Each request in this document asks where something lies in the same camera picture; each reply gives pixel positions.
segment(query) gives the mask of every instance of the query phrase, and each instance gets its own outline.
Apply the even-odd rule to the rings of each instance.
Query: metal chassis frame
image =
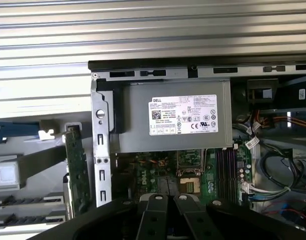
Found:
[[[198,78],[233,78],[256,76],[306,75],[306,69],[298,66],[306,65],[306,55],[286,56],[256,56],[256,57],[188,57],[188,58],[153,58],[131,60],[90,61],[92,71],[91,104],[93,126],[93,150],[95,170],[95,191],[97,207],[112,201],[111,195],[111,167],[114,155],[111,152],[110,131],[113,129],[113,116],[109,113],[109,102],[105,95],[110,91],[97,92],[97,79],[108,82],[125,81],[136,82],[152,80],[173,80],[178,75],[190,78],[190,71],[197,69]],[[285,66],[284,71],[275,70],[276,66]],[[272,71],[265,72],[264,67],[272,67]],[[129,70],[135,71],[135,76],[111,78],[109,72]],[[141,76],[140,71],[166,70],[166,76]],[[227,69],[227,73],[215,73],[215,69]]]

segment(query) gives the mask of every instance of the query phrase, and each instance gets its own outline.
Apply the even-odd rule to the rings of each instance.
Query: electronic component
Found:
[[[136,199],[146,193],[196,195],[202,204],[215,198],[238,203],[242,183],[252,176],[250,151],[239,141],[238,149],[193,149],[130,153],[135,171]]]
[[[90,188],[79,126],[68,126],[65,134],[67,164],[69,171],[70,200],[72,217],[87,211],[90,205]]]
[[[174,176],[157,177],[157,192],[159,194],[167,194],[176,196],[179,194],[177,179]]]
[[[204,149],[177,151],[177,175],[184,173],[200,176],[204,170]]]
[[[228,78],[195,79],[197,69],[192,74],[182,63],[142,74],[156,69],[149,62],[129,69],[89,64],[97,207],[112,200],[111,165],[103,160],[114,162],[115,154],[233,145]]]
[[[199,196],[201,194],[201,181],[199,177],[183,177],[179,179],[179,192],[194,194]]]

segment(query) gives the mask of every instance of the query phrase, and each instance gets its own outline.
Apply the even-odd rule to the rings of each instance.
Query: metal bracket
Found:
[[[214,225],[207,211],[197,205],[194,200],[195,197],[190,194],[181,194],[174,197],[178,210],[184,216],[194,239],[223,240],[224,237]]]
[[[161,194],[149,195],[136,240],[166,239],[168,197]]]
[[[97,74],[92,75],[91,103],[96,206],[112,201],[109,112],[105,96],[96,91]]]

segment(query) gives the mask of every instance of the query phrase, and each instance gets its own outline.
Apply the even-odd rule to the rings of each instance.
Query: screw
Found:
[[[98,111],[96,112],[96,116],[97,116],[99,119],[104,118],[104,116],[105,116],[104,110],[102,110],[102,109],[98,110]]]
[[[215,206],[220,206],[220,205],[222,205],[222,202],[221,202],[221,201],[218,201],[218,200],[215,200],[215,201],[213,201],[213,204],[214,204]]]
[[[187,199],[187,196],[185,196],[185,195],[180,195],[178,198],[179,198],[180,200],[186,200],[186,199]]]

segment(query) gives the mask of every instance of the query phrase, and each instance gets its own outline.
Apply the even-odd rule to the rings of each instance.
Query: white sticker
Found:
[[[254,122],[253,123],[253,131],[255,132],[258,128],[260,128],[261,127],[261,124],[259,123],[259,122]],[[249,135],[251,135],[252,134],[252,129],[251,129],[251,127],[249,127],[248,129],[247,129],[247,131],[246,131]]]
[[[259,139],[257,137],[254,137],[252,140],[246,143],[246,147],[250,150],[254,146],[256,146],[259,143]]]
[[[218,132],[216,95],[153,97],[148,109],[152,136]]]
[[[299,89],[299,100],[304,100],[306,98],[306,90]]]

